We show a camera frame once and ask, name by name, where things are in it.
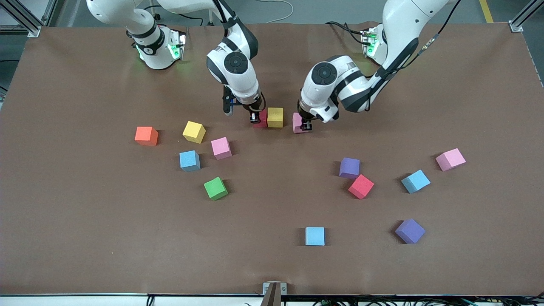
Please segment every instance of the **purple cube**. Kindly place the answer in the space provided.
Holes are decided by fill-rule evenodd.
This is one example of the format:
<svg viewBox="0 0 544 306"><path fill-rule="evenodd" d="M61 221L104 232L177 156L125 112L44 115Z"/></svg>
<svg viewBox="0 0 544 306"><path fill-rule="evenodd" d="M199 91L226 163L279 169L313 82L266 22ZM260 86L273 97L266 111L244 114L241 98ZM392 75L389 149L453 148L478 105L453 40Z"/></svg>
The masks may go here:
<svg viewBox="0 0 544 306"><path fill-rule="evenodd" d="M404 220L395 231L406 243L416 243L425 234L425 230L414 219Z"/></svg>
<svg viewBox="0 0 544 306"><path fill-rule="evenodd" d="M340 163L340 177L356 179L359 176L360 161L353 158L344 158Z"/></svg>

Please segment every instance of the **light blue cube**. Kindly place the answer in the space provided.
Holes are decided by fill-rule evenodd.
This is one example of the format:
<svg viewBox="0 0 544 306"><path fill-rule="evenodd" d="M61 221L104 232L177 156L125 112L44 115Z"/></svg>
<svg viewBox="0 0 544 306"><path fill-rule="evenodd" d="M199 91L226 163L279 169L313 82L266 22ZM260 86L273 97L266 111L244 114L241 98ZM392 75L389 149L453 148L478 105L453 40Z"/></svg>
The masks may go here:
<svg viewBox="0 0 544 306"><path fill-rule="evenodd" d="M425 176L423 171L418 170L413 174L410 174L407 178L402 180L402 183L408 192L414 193L421 190L421 188L427 186L431 183L429 179Z"/></svg>
<svg viewBox="0 0 544 306"><path fill-rule="evenodd" d="M200 156L196 151L181 152L180 167L185 172L200 170Z"/></svg>
<svg viewBox="0 0 544 306"><path fill-rule="evenodd" d="M325 228L306 228L307 246L325 245Z"/></svg>

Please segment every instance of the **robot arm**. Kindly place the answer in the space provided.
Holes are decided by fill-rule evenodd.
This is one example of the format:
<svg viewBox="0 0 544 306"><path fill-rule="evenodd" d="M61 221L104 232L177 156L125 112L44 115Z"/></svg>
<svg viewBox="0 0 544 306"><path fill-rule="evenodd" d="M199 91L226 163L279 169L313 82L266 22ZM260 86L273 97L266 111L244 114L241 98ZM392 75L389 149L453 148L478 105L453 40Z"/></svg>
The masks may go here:
<svg viewBox="0 0 544 306"><path fill-rule="evenodd" d="M86 0L93 16L110 25L123 25L134 39L140 58L153 69L165 69L181 58L185 35L158 26L151 14L136 9L142 0ZM210 10L221 20L225 35L211 50L206 65L212 76L224 85L223 111L232 115L234 105L250 112L252 123L260 122L259 112L266 102L249 61L259 48L258 41L224 0L157 0L166 10L184 14Z"/></svg>
<svg viewBox="0 0 544 306"><path fill-rule="evenodd" d="M140 59L152 69L165 69L181 58L185 35L158 26L151 14L136 6L142 0L86 0L91 14L109 25L123 25L134 39Z"/></svg>
<svg viewBox="0 0 544 306"><path fill-rule="evenodd" d="M185 14L206 9L214 12L221 20L225 34L219 45L208 53L206 66L212 76L224 86L223 112L232 115L233 106L242 105L250 112L250 122L259 123L259 112L265 108L266 102L250 61L259 49L253 33L224 0L157 1L173 13Z"/></svg>
<svg viewBox="0 0 544 306"><path fill-rule="evenodd" d="M367 33L372 44L365 52L381 62L377 72L370 79L365 78L349 56L335 56L315 65L306 77L298 102L302 128L311 130L311 120L326 123L338 119L338 100L349 112L368 111L376 96L416 51L423 27L453 1L388 0L383 24Z"/></svg>

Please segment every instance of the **yellow floor line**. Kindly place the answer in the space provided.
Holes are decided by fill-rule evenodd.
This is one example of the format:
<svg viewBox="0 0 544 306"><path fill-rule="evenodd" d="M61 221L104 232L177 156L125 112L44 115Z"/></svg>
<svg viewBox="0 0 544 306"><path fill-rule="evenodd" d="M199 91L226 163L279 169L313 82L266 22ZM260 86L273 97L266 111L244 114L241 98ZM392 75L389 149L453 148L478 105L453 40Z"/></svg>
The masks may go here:
<svg viewBox="0 0 544 306"><path fill-rule="evenodd" d="M481 10L484 12L485 22L493 23L493 17L491 17L491 12L489 11L489 5L487 5L487 0L480 0Z"/></svg>

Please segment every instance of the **foam cube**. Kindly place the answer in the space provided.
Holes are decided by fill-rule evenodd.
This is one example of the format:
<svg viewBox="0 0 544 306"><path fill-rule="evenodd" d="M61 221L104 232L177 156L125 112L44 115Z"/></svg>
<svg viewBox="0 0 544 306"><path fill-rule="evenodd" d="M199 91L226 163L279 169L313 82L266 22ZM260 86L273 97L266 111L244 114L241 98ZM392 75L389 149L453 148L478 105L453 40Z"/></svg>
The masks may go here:
<svg viewBox="0 0 544 306"><path fill-rule="evenodd" d="M401 181L410 193L421 190L421 188L427 186L431 183L429 179L425 176L423 171L417 170L413 174L410 174L408 177Z"/></svg>
<svg viewBox="0 0 544 306"><path fill-rule="evenodd" d="M267 117L268 127L283 127L283 108L269 107Z"/></svg>
<svg viewBox="0 0 544 306"><path fill-rule="evenodd" d="M404 220L395 233L406 243L417 243L425 230L414 219Z"/></svg>
<svg viewBox="0 0 544 306"><path fill-rule="evenodd" d="M218 160L232 156L231 147L228 145L226 137L212 140L213 155Z"/></svg>
<svg viewBox="0 0 544 306"><path fill-rule="evenodd" d="M181 152L180 167L185 172L200 170L200 156L196 151Z"/></svg>
<svg viewBox="0 0 544 306"><path fill-rule="evenodd" d="M214 201L219 200L228 194L225 184L223 184L223 181L221 181L219 177L204 183L204 188L206 189L209 198Z"/></svg>
<svg viewBox="0 0 544 306"><path fill-rule="evenodd" d="M190 142L202 143L206 129L200 123L188 121L183 131L183 136Z"/></svg>
<svg viewBox="0 0 544 306"><path fill-rule="evenodd" d="M260 113L259 113L259 119L261 120L261 122L259 123L255 123L253 124L253 127L268 127L268 123L267 123L267 109L265 108L264 110L262 110Z"/></svg>
<svg viewBox="0 0 544 306"><path fill-rule="evenodd" d="M348 191L351 192L358 199L362 199L367 196L373 186L374 183L372 183L369 179L360 174L357 179L355 179L353 184L351 184Z"/></svg>
<svg viewBox="0 0 544 306"><path fill-rule="evenodd" d="M325 228L306 228L307 246L325 245Z"/></svg>
<svg viewBox="0 0 544 306"><path fill-rule="evenodd" d="M302 129L302 117L299 113L293 113L293 133L300 134L300 133L307 133L308 131L305 131Z"/></svg>
<svg viewBox="0 0 544 306"><path fill-rule="evenodd" d="M151 126L138 126L134 140L141 145L157 145L159 132Z"/></svg>
<svg viewBox="0 0 544 306"><path fill-rule="evenodd" d="M340 163L339 176L346 179L356 179L359 176L360 161L345 157Z"/></svg>
<svg viewBox="0 0 544 306"><path fill-rule="evenodd" d="M440 156L436 158L436 162L442 171L446 171L453 169L460 164L464 164L467 161L465 161L465 158L461 155L459 149L453 149L440 154Z"/></svg>

